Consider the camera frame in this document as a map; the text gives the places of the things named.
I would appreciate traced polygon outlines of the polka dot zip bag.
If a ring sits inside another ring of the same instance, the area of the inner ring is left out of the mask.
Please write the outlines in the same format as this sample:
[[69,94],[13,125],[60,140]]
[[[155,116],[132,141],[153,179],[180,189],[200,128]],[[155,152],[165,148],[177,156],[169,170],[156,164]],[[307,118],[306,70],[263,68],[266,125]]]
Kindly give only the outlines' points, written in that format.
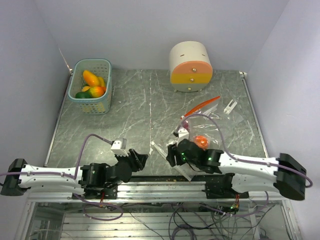
[[154,141],[151,145],[187,181],[191,181],[196,173],[222,173],[219,169],[219,159],[224,152],[210,148],[209,138],[203,135],[193,136],[189,121],[184,121],[173,135],[177,140],[167,143],[166,149]]

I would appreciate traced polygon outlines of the clear red-zip bag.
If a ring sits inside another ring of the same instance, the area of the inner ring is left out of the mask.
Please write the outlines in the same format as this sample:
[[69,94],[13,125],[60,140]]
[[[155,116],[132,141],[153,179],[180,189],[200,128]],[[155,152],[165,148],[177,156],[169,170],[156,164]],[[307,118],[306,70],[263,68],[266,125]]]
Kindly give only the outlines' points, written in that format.
[[224,108],[221,97],[217,96],[201,102],[190,111],[180,117],[184,119],[189,116],[186,121],[189,121],[190,126],[194,128],[215,127],[215,125],[205,116],[196,116],[195,114],[203,114],[212,118],[221,128],[233,128],[244,121],[240,113],[236,112],[235,108],[230,114],[224,113]]

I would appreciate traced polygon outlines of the dark green fake avocado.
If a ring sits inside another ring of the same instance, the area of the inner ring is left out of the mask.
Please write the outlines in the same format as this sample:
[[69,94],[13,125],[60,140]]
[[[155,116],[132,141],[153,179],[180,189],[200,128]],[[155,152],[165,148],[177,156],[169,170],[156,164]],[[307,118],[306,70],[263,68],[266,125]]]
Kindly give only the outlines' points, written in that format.
[[75,94],[76,99],[91,99],[92,96],[87,91],[80,91]]

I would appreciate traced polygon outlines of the yellow fake bell pepper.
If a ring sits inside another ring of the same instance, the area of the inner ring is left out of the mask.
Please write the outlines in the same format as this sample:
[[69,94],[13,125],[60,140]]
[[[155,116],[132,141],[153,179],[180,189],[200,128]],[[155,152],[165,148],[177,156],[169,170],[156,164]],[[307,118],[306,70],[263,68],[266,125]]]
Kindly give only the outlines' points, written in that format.
[[97,78],[99,80],[99,85],[101,87],[106,87],[106,83],[105,83],[104,79],[102,77],[100,77],[100,76],[98,76]]

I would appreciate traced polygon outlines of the peach coloured fake fruit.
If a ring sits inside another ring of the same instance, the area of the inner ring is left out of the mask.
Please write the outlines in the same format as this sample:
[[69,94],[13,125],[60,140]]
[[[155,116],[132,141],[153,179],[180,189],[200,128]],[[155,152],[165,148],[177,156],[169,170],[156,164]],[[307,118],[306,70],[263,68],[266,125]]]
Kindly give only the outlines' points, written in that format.
[[86,92],[86,91],[88,91],[90,88],[91,88],[90,86],[84,86],[81,91],[82,91],[82,92]]

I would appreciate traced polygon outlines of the yellow orange fake mango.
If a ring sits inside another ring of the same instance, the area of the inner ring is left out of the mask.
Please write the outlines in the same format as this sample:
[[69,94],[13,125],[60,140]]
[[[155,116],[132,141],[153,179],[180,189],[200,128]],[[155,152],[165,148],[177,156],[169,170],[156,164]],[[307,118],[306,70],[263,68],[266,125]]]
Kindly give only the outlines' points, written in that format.
[[98,77],[95,74],[93,74],[92,72],[90,72],[88,70],[84,70],[82,73],[82,76],[88,86],[90,86],[90,87],[100,86],[100,82],[98,80]]

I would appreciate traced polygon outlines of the purple fake fruit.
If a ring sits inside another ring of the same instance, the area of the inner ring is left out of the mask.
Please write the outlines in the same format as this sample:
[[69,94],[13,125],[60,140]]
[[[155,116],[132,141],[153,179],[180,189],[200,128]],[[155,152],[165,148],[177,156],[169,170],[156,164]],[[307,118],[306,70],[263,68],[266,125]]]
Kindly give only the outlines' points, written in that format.
[[184,121],[184,122],[182,123],[182,127],[189,132],[191,125],[190,125],[189,121],[186,120],[186,121]]

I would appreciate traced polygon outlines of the orange green fake mango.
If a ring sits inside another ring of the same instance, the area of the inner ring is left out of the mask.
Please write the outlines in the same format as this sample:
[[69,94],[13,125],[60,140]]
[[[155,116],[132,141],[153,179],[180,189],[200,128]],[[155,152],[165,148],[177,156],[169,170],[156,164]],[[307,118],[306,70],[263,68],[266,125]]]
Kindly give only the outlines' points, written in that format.
[[88,93],[92,98],[100,98],[105,94],[105,88],[102,86],[93,86],[88,89]]

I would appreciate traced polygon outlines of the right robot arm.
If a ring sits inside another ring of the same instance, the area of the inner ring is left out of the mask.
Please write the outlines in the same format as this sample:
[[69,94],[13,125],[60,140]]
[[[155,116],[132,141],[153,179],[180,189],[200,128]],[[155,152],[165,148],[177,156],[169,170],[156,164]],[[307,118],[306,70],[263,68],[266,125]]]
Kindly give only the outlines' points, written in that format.
[[246,192],[275,192],[295,201],[305,199],[306,169],[291,155],[258,158],[227,154],[219,149],[202,149],[183,139],[167,147],[166,160],[174,166],[189,164],[207,174],[224,175],[217,194],[231,198]]

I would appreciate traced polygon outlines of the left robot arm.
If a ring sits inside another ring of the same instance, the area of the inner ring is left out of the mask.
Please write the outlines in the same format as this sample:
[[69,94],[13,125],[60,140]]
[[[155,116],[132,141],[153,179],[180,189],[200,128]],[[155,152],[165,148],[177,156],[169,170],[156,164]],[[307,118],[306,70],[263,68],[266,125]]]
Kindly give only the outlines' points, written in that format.
[[96,199],[100,195],[114,197],[116,188],[127,183],[132,174],[144,169],[148,154],[129,149],[127,155],[116,155],[115,165],[91,163],[70,168],[47,168],[15,159],[3,174],[2,196],[17,197],[31,192],[61,192]]

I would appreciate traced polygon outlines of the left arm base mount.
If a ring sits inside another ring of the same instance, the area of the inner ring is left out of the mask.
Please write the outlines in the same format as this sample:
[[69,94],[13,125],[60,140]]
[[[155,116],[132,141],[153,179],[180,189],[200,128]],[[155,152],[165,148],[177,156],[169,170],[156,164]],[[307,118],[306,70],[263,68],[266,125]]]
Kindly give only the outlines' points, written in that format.
[[98,187],[85,187],[83,193],[78,193],[78,195],[86,200],[115,200],[118,194],[118,185],[109,184],[107,186]]

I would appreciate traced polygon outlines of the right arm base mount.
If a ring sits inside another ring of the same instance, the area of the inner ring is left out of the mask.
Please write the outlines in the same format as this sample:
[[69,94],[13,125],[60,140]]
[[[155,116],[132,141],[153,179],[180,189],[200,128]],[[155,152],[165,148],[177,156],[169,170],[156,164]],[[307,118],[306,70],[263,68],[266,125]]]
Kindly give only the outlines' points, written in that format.
[[235,199],[239,195],[240,199],[248,199],[249,193],[239,193],[233,189],[234,173],[205,175],[202,180],[205,182],[203,192],[207,199]]

